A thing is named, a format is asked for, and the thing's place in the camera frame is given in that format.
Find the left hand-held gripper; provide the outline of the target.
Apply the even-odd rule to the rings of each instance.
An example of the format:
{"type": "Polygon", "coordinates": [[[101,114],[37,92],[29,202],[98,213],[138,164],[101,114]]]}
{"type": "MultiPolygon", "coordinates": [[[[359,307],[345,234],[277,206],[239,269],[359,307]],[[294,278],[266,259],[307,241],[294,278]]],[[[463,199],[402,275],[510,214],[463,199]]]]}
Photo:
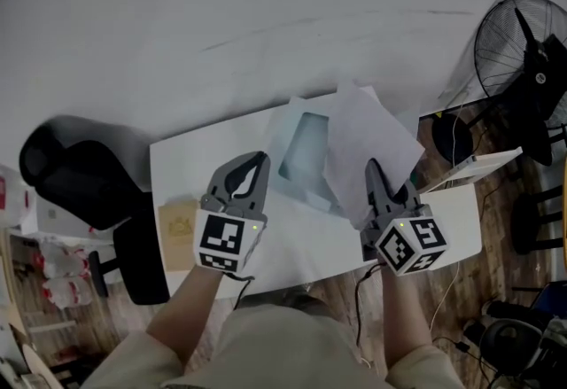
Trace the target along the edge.
{"type": "Polygon", "coordinates": [[[215,170],[196,212],[193,251],[199,266],[242,273],[267,226],[269,171],[265,152],[242,154],[215,170]],[[248,190],[237,193],[250,173],[248,190]]]}

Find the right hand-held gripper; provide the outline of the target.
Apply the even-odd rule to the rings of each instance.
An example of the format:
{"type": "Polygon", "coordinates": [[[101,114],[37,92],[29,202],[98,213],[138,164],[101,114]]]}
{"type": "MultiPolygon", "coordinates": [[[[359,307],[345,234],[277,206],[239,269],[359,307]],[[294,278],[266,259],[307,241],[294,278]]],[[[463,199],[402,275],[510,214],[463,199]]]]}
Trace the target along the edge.
{"type": "Polygon", "coordinates": [[[428,205],[419,205],[419,194],[406,181],[393,201],[406,211],[395,215],[389,183],[375,159],[365,168],[368,203],[372,218],[361,231],[362,249],[372,260],[381,259],[396,276],[432,269],[448,250],[448,238],[437,216],[428,205]]]}

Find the white A4 paper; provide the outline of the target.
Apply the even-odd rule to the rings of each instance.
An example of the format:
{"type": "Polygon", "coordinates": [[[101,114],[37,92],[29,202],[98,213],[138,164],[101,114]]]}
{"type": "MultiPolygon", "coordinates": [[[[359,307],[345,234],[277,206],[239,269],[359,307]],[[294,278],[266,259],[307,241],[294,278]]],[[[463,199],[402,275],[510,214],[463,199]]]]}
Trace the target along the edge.
{"type": "Polygon", "coordinates": [[[328,151],[323,177],[345,217],[362,230],[369,217],[365,169],[380,165],[396,193],[410,177],[424,148],[378,100],[350,82],[338,87],[330,105],[328,151]]]}

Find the person's right forearm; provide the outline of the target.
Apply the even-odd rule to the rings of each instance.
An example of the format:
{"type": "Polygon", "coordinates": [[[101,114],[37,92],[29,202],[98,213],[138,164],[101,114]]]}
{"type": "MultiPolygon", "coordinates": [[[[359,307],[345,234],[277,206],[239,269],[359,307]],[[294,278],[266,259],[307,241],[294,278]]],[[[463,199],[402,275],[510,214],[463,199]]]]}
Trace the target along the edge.
{"type": "Polygon", "coordinates": [[[410,276],[381,271],[383,284],[384,357],[388,370],[416,349],[431,346],[431,332],[410,276]]]}

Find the person's left forearm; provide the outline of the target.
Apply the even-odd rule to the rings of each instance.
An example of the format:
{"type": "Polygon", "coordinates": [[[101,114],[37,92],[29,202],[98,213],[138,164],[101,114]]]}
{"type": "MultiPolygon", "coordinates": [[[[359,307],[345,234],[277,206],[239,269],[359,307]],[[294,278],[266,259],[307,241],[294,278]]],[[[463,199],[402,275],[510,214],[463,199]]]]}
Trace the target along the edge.
{"type": "Polygon", "coordinates": [[[220,271],[195,266],[146,329],[176,354],[182,366],[198,346],[222,278],[220,271]]]}

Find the white wooden chair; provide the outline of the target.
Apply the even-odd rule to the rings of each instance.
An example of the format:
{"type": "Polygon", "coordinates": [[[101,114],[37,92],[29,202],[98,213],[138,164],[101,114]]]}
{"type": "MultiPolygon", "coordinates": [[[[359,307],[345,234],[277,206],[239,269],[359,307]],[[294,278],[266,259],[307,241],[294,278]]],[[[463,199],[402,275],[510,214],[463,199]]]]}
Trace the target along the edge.
{"type": "Polygon", "coordinates": [[[443,187],[447,182],[463,180],[465,183],[475,183],[492,172],[499,170],[510,161],[523,153],[521,147],[505,152],[495,152],[485,155],[471,155],[442,176],[419,189],[419,194],[435,191],[443,187]]]}

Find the white table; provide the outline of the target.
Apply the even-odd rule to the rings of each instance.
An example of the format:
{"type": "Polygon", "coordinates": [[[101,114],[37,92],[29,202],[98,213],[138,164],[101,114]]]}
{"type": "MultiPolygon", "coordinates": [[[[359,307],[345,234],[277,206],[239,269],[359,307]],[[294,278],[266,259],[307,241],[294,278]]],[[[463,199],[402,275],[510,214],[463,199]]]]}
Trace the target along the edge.
{"type": "MultiPolygon", "coordinates": [[[[247,114],[162,140],[150,147],[151,191],[156,207],[198,199],[214,170],[236,156],[262,150],[279,107],[247,114]]],[[[478,254],[482,237],[475,187],[465,184],[424,195],[450,243],[432,269],[478,254]]],[[[326,214],[275,191],[266,196],[268,225],[245,266],[250,293],[312,283],[361,268],[360,238],[346,219],[326,214]]]]}

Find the black mesh office chair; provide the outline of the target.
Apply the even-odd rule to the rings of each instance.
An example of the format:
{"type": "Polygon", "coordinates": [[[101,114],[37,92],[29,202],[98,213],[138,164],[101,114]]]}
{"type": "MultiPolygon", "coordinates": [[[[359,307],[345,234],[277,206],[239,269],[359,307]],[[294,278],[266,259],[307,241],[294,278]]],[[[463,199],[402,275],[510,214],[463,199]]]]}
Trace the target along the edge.
{"type": "Polygon", "coordinates": [[[168,301],[152,195],[136,185],[105,144],[82,140],[65,145],[55,128],[44,123],[23,144],[19,170],[39,197],[95,230],[112,231],[114,258],[102,261],[97,251],[88,256],[100,297],[108,295],[105,274],[118,270],[134,304],[168,301]]]}

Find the person's beige clothing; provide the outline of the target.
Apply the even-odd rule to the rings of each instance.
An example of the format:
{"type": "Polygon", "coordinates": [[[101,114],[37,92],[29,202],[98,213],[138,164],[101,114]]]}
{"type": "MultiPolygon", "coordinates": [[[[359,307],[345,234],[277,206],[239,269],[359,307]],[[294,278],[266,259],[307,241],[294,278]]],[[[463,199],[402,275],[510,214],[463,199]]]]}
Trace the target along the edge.
{"type": "Polygon", "coordinates": [[[275,305],[239,308],[211,361],[187,373],[169,348],[130,334],[82,389],[464,389],[446,354],[421,346],[379,378],[359,363],[346,328],[275,305]]]}

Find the black standing fan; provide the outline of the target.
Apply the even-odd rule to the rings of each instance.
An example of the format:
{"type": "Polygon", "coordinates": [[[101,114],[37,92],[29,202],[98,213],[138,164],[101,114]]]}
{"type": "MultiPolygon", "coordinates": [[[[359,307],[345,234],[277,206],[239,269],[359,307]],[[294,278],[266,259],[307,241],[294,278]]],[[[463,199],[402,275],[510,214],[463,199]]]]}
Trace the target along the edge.
{"type": "Polygon", "coordinates": [[[550,131],[567,126],[567,11],[550,0],[502,0],[482,19],[473,61],[488,105],[470,122],[434,118],[439,154],[457,165],[474,152],[471,130],[492,113],[516,146],[552,163],[550,131]]]}

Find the white cardboard box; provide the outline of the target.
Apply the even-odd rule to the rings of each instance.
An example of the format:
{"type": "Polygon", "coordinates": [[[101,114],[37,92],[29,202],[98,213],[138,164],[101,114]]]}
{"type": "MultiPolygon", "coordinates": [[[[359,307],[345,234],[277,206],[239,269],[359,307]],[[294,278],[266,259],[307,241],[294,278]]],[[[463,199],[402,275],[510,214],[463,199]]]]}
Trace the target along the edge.
{"type": "Polygon", "coordinates": [[[61,237],[90,236],[90,226],[64,208],[37,197],[35,201],[37,230],[61,237]]]}

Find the grey round floor appliance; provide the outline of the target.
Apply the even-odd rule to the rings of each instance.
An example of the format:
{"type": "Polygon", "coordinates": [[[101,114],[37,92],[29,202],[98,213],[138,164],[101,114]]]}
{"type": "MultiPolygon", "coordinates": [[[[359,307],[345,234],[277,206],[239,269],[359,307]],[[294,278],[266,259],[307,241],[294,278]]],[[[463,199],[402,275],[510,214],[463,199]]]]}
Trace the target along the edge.
{"type": "Polygon", "coordinates": [[[519,320],[498,319],[480,339],[480,357],[503,375],[517,377],[534,362],[543,332],[519,320]]]}

